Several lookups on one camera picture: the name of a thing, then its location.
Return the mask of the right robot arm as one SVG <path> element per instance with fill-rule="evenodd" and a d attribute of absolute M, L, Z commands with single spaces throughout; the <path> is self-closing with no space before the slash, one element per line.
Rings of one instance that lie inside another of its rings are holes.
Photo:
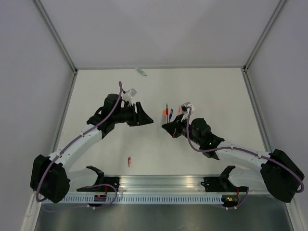
<path fill-rule="evenodd" d="M 261 189 L 289 203 L 305 188 L 303 172 L 282 150 L 269 153 L 236 146 L 212 133 L 203 118 L 189 122 L 184 115 L 179 115 L 162 128 L 173 138 L 185 137 L 190 146 L 199 145 L 194 150 L 206 157 L 232 163 L 219 177 L 219 185 L 225 191 L 234 187 Z"/>

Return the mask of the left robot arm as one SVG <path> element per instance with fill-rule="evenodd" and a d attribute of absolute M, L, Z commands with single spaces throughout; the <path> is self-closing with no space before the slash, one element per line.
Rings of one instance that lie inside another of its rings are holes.
<path fill-rule="evenodd" d="M 105 189 L 104 172 L 94 166 L 71 171 L 74 163 L 93 145 L 101 141 L 116 124 L 130 127 L 152 124 L 141 103 L 130 103 L 118 94 L 109 94 L 103 106 L 91 116 L 81 133 L 67 146 L 48 156 L 39 155 L 32 167 L 30 188 L 53 203 L 64 199 L 70 191 Z"/>

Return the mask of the blue gel pen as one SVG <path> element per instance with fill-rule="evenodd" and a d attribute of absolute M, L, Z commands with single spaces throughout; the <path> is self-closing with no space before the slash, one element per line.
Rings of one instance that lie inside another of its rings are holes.
<path fill-rule="evenodd" d="M 168 114 L 168 122 L 170 122 L 172 115 L 173 115 L 173 109 L 171 108 Z"/>

